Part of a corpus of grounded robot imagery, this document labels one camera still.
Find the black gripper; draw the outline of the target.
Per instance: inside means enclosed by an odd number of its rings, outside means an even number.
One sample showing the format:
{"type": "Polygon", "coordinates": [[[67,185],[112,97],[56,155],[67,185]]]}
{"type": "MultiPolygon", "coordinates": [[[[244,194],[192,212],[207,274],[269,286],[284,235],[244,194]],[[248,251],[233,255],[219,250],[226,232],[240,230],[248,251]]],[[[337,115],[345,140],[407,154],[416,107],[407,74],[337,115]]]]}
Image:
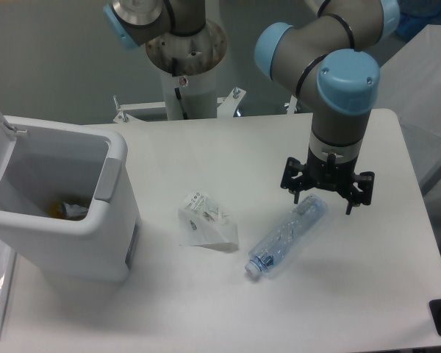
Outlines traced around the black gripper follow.
{"type": "Polygon", "coordinates": [[[356,162],[356,157],[346,163],[328,156],[321,160],[309,149],[306,164],[294,157],[287,158],[280,187],[293,194],[295,204],[301,191],[309,187],[344,192],[343,198],[348,202],[345,214],[350,215],[353,207],[371,204],[375,179],[372,171],[354,173],[356,162]]]}

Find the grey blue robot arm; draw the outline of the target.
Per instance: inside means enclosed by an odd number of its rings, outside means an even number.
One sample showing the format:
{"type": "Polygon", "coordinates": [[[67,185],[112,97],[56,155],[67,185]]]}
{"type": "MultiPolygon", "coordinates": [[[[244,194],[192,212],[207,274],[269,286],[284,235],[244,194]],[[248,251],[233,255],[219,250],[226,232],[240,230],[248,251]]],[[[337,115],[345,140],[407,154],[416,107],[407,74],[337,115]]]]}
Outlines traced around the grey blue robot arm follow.
{"type": "MultiPolygon", "coordinates": [[[[165,78],[169,119],[217,115],[207,74],[224,58],[226,36],[203,1],[109,1],[103,12],[122,45],[144,47],[165,78]]],[[[317,188],[349,207],[371,203],[374,173],[354,171],[380,78],[366,48],[394,32],[399,17],[396,1],[323,1],[312,23],[278,22],[259,36],[259,70],[312,111],[306,162],[289,158],[281,181],[294,196],[317,188]]]]}

